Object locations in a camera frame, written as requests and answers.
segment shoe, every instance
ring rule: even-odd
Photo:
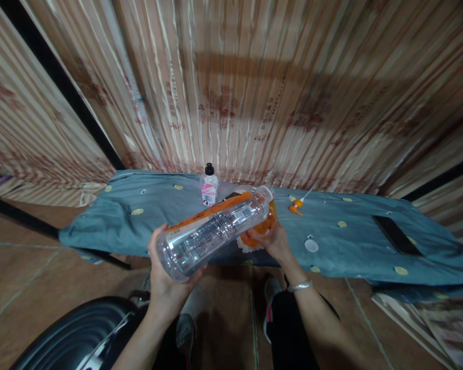
[[[274,277],[270,277],[268,280],[266,280],[266,285],[264,285],[264,296],[266,298],[266,317],[264,318],[264,325],[262,326],[262,329],[264,330],[264,335],[266,336],[266,339],[268,340],[269,344],[271,344],[271,340],[268,337],[268,334],[266,333],[266,327],[268,325],[268,311],[271,307],[271,304],[273,303],[273,298],[276,294],[281,293],[283,289],[281,288],[281,285],[278,281],[278,279],[275,279]]]
[[[185,356],[190,368],[190,354],[192,353],[192,346],[194,345],[194,321],[188,313],[179,316],[176,323],[175,341],[179,351]]]

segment black pump dispenser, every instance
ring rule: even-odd
[[[212,167],[212,163],[207,163],[206,164],[206,169],[204,170],[204,173],[208,176],[212,176],[215,174],[215,170]]]

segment blue blanket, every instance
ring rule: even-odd
[[[220,197],[235,187],[223,182]],[[299,216],[288,211],[292,204],[289,196],[299,199],[306,192],[274,191],[278,219],[306,271],[389,283],[463,284],[463,244],[408,201],[312,192],[300,210],[303,216]],[[198,175],[118,171],[93,205],[61,230],[60,241],[73,247],[147,256],[147,243],[156,227],[166,221],[174,225],[204,209]],[[373,215],[394,219],[423,257],[396,252]],[[309,235],[319,246],[314,253],[304,246]],[[211,263],[277,266],[264,250],[243,253],[236,242],[215,255]]]

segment black pants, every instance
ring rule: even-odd
[[[331,303],[323,299],[339,319]],[[271,340],[274,369],[319,369],[294,294],[283,291],[275,295],[271,306],[273,321],[267,324],[266,332]]]
[[[159,347],[158,355],[154,361],[153,369],[185,369],[185,356],[179,351],[176,346],[176,323],[178,318],[173,320],[168,330],[166,330],[161,346]]]
[[[339,319],[331,303],[323,299]],[[275,295],[271,310],[273,321],[267,324],[266,332],[271,339],[274,369],[319,369],[293,293],[283,291]],[[155,369],[185,369],[185,356],[175,344],[177,321],[173,321],[163,337]]]

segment black phone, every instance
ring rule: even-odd
[[[408,237],[391,218],[383,216],[372,216],[372,218],[398,252],[422,257],[422,253],[410,242]]]

